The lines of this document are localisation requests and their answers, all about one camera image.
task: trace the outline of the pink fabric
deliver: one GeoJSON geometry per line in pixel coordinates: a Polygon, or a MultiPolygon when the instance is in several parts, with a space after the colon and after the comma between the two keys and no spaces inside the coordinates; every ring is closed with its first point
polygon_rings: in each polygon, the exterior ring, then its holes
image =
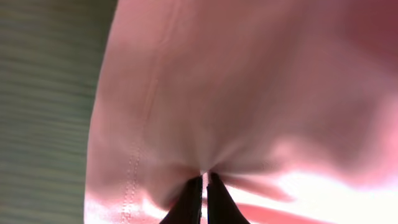
{"type": "Polygon", "coordinates": [[[85,223],[158,223],[208,170],[253,223],[398,223],[397,11],[390,0],[119,0],[85,223]]]}

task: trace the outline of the pink skirt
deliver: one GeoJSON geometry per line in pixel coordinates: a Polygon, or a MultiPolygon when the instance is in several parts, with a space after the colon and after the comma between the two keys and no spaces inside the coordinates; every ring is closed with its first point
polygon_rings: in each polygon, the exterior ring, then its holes
{"type": "Polygon", "coordinates": [[[252,223],[398,223],[397,11],[390,0],[119,0],[85,223],[158,223],[209,170],[252,223]]]}

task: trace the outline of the stitching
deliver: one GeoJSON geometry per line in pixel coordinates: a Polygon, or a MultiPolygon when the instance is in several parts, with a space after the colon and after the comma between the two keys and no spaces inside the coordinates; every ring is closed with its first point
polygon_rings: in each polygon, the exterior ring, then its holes
{"type": "MultiPolygon", "coordinates": [[[[149,74],[150,74],[149,88],[148,88],[148,91],[146,94],[146,100],[144,103],[144,111],[142,114],[142,121],[144,123],[142,124],[142,126],[140,128],[140,131],[139,131],[140,133],[144,132],[144,129],[147,126],[147,121],[149,119],[150,112],[152,110],[152,105],[154,103],[154,98],[155,98],[155,94],[157,91],[157,83],[158,83],[158,77],[157,77],[158,75],[157,74],[159,74],[158,70],[160,67],[159,65],[160,65],[161,59],[162,59],[162,57],[160,55],[160,50],[161,50],[162,44],[166,43],[169,40],[170,36],[173,34],[174,27],[175,27],[175,26],[173,26],[173,24],[175,24],[174,22],[177,18],[177,15],[178,15],[178,12],[180,9],[180,7],[177,7],[177,6],[178,6],[177,2],[174,2],[172,5],[171,13],[167,18],[168,22],[165,26],[165,33],[163,35],[161,35],[162,38],[159,41],[159,49],[154,54],[154,55],[158,55],[158,56],[155,57],[154,61],[152,62],[152,66],[150,66],[150,68],[152,68],[152,69],[149,71],[149,74]]],[[[127,219],[127,223],[130,223],[130,221],[131,221],[131,213],[129,211],[127,211],[128,215],[126,218],[126,210],[127,210],[126,207],[127,207],[127,201],[132,203],[134,200],[134,196],[136,195],[137,170],[138,170],[139,162],[141,159],[141,145],[142,145],[141,141],[142,141],[142,139],[140,138],[139,144],[136,145],[136,144],[134,144],[134,140],[133,140],[133,142],[131,143],[131,146],[130,146],[131,153],[129,156],[129,164],[128,164],[127,174],[126,174],[127,175],[127,184],[126,184],[126,189],[124,192],[124,202],[123,202],[123,209],[122,209],[122,211],[123,211],[122,212],[122,223],[125,223],[126,219],[127,219]],[[133,149],[135,147],[137,148],[137,154],[136,154],[137,159],[136,159],[136,162],[134,163],[133,172],[131,172],[132,159],[133,159],[133,155],[134,155],[133,149]]]]}

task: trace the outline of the striped surface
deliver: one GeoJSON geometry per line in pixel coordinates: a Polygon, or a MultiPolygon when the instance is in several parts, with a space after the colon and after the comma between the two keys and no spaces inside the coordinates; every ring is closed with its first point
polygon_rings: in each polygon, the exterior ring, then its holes
{"type": "Polygon", "coordinates": [[[0,224],[83,223],[86,142],[115,0],[0,0],[0,224]]]}

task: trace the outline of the green wall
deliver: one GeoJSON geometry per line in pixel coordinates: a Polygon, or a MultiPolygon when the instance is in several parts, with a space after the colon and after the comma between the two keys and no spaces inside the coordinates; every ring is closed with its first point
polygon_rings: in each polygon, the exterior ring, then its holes
{"type": "Polygon", "coordinates": [[[115,0],[0,0],[0,224],[83,223],[115,0]]]}

